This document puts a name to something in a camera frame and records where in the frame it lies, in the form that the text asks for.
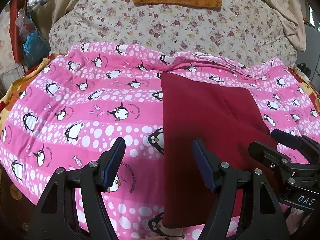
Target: blue gripper pad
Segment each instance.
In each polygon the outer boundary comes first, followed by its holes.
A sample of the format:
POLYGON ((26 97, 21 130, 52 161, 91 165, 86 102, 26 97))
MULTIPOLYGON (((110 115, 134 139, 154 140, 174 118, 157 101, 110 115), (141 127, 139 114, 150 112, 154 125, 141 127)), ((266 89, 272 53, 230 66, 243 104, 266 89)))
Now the blue gripper pad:
POLYGON ((204 184, 214 193, 217 185, 214 182, 214 171, 204 153, 204 145, 200 139, 196 139, 192 143, 192 153, 198 165, 204 184))
POLYGON ((125 152, 125 141, 118 137, 111 149, 107 152, 105 158, 106 168, 104 170, 104 178, 102 187, 107 189, 113 185, 115 177, 117 175, 119 166, 125 152))

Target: beige curtain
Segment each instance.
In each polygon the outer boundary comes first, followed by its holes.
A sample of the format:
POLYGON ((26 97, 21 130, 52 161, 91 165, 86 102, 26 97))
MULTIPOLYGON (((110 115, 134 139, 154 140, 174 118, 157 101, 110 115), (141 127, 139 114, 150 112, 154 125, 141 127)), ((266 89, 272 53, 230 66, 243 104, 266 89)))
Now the beige curtain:
POLYGON ((280 18, 284 34, 297 50, 306 50, 306 33, 299 0, 265 0, 280 18))
POLYGON ((33 19, 42 35, 49 40, 52 25, 62 16, 73 10, 79 0, 50 0, 33 15, 33 19))

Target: metal screw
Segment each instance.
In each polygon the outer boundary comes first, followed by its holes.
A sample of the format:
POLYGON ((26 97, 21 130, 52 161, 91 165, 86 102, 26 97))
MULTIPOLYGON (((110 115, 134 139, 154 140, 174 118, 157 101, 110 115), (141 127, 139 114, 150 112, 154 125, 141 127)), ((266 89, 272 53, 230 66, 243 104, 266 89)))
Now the metal screw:
POLYGON ((262 174, 262 170, 260 170, 259 168, 254 169, 254 172, 258 175, 262 174))
POLYGON ((288 182, 289 182, 290 184, 294 184, 294 183, 295 183, 295 180, 294 180, 294 178, 291 178, 291 177, 290 177, 290 178, 288 179, 288 182))
POLYGON ((62 168, 62 167, 57 168, 57 169, 56 169, 56 173, 57 173, 57 174, 63 173, 63 168, 62 168))
POLYGON ((229 168, 229 167, 230 167, 230 164, 227 163, 227 162, 222 162, 222 163, 221 163, 221 167, 222 167, 222 168, 229 168))
POLYGON ((97 161, 91 161, 91 162, 89 162, 89 166, 91 167, 91 168, 94 168, 95 166, 97 166, 98 165, 98 162, 97 161))

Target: white polka dot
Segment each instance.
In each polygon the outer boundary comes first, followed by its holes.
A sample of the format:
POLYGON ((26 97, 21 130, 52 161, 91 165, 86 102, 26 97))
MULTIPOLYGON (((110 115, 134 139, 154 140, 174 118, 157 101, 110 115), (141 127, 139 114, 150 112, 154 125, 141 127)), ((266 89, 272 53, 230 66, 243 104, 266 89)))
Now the white polka dot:
POLYGON ((127 209, 126 209, 125 205, 121 203, 121 204, 119 204, 119 206, 118 206, 118 210, 119 210, 119 212, 120 212, 121 214, 124 214, 127 209))
POLYGON ((138 211, 139 211, 139 214, 142 215, 142 216, 144 216, 144 217, 149 217, 149 216, 151 216, 151 214, 152 214, 151 208, 145 207, 145 206, 140 207, 140 208, 138 209, 138 211))
POLYGON ((115 127, 114 127, 113 125, 109 125, 109 126, 106 128, 105 133, 106 133, 106 135, 110 136, 110 135, 113 133, 114 130, 115 130, 115 127))
POLYGON ((81 139, 81 144, 83 147, 88 147, 90 144, 90 137, 88 135, 85 135, 82 139, 81 139))
POLYGON ((130 156, 131 157, 137 157, 138 156, 138 151, 136 149, 131 149, 130 150, 130 156))
POLYGON ((130 146, 132 144, 132 136, 131 135, 126 135, 124 136, 124 141, 125 141, 125 146, 130 146))
POLYGON ((130 223, 129 219, 127 219, 126 217, 120 217, 119 224, 124 229, 130 229, 131 228, 131 223, 130 223))

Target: floral fabric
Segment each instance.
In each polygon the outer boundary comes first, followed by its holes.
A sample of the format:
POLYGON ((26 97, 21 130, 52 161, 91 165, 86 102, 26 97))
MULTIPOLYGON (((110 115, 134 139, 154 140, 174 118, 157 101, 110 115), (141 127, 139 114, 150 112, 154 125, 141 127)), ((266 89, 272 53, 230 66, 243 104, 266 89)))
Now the floral fabric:
POLYGON ((79 0, 50 32, 53 52, 74 43, 140 44, 172 56, 217 54, 247 66, 278 57, 292 65, 297 52, 279 18, 261 0, 222 0, 220 11, 174 5, 135 6, 132 0, 79 0))

